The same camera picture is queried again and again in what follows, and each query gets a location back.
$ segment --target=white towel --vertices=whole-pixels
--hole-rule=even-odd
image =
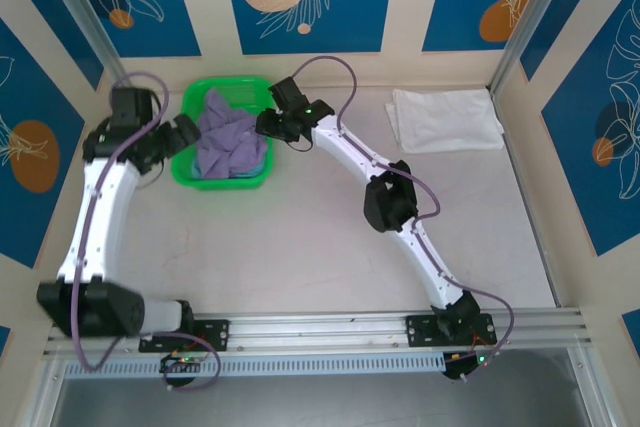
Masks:
[[[385,107],[403,152],[498,150],[504,146],[504,129],[486,89],[427,93],[395,89],[393,99]]]

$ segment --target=robotic arm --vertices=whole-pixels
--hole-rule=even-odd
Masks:
[[[96,194],[98,177],[113,152],[153,117],[155,94],[146,89],[113,90],[113,114],[92,131],[83,144],[84,191],[69,251],[55,282],[43,282],[37,300],[67,336],[70,318],[78,317],[81,337],[131,337],[139,333],[190,332],[193,314],[186,301],[159,301],[122,286],[118,262],[129,202],[141,175],[154,165],[195,143],[200,132],[186,115],[156,127],[126,149],[107,173],[93,211],[86,242],[78,305],[71,305],[71,290],[89,201]]]
[[[418,219],[409,166],[390,163],[348,129],[322,100],[309,103],[291,77],[271,87],[280,111],[264,111],[256,131],[285,142],[304,136],[338,159],[365,184],[364,215],[371,227],[391,236],[414,264],[437,317],[439,331],[454,342],[468,334],[480,308],[464,290],[433,247]],[[126,149],[108,171],[85,244],[78,305],[71,303],[81,236],[107,159],[152,118],[153,92],[121,88],[113,92],[113,115],[84,143],[85,185],[76,230],[55,282],[43,282],[37,300],[62,332],[71,336],[70,318],[77,315],[81,337],[132,337],[140,333],[193,333],[188,302],[143,297],[118,283],[118,254],[129,202],[141,175],[195,143],[200,133],[191,119],[179,115],[175,127],[165,122]]]
[[[326,103],[309,103],[291,77],[270,90],[280,111],[268,109],[261,113],[256,131],[285,142],[298,141],[302,135],[333,155],[365,184],[365,218],[375,230],[391,236],[413,263],[431,299],[440,331],[449,339],[468,333],[480,308],[472,294],[455,280],[417,221],[417,199],[409,166],[403,161],[390,163],[367,147],[339,125],[338,116]]]

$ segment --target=purple cloth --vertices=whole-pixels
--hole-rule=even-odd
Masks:
[[[266,139],[256,134],[256,116],[232,109],[216,89],[205,97],[198,119],[198,165],[203,179],[228,179],[255,169],[267,152]]]

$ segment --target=green plastic basket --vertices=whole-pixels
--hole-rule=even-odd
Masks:
[[[242,107],[258,114],[273,105],[269,92],[271,82],[262,77],[211,77],[191,84],[182,99],[182,113],[194,121],[198,120],[204,110],[204,98],[209,89],[215,87],[229,102],[232,108]],[[273,169],[273,141],[267,139],[267,155],[264,170],[255,177],[234,179],[198,179],[193,176],[193,159],[197,147],[192,145],[180,152],[171,162],[173,178],[182,185],[200,190],[256,189],[262,185]]]

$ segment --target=orange circle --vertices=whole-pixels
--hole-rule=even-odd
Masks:
[[[130,29],[133,27],[133,16],[122,9],[113,9],[109,13],[109,20],[113,22],[113,25],[121,29]]]
[[[509,40],[529,0],[499,0],[489,7],[480,21],[480,36],[487,42]]]
[[[591,155],[593,155],[593,160],[596,161],[596,164],[601,167],[609,165],[613,160],[613,142],[606,137],[600,137],[593,144]]]
[[[25,120],[13,129],[9,145],[15,150],[11,169],[16,180],[37,194],[51,189],[60,170],[60,147],[53,130],[39,120]]]

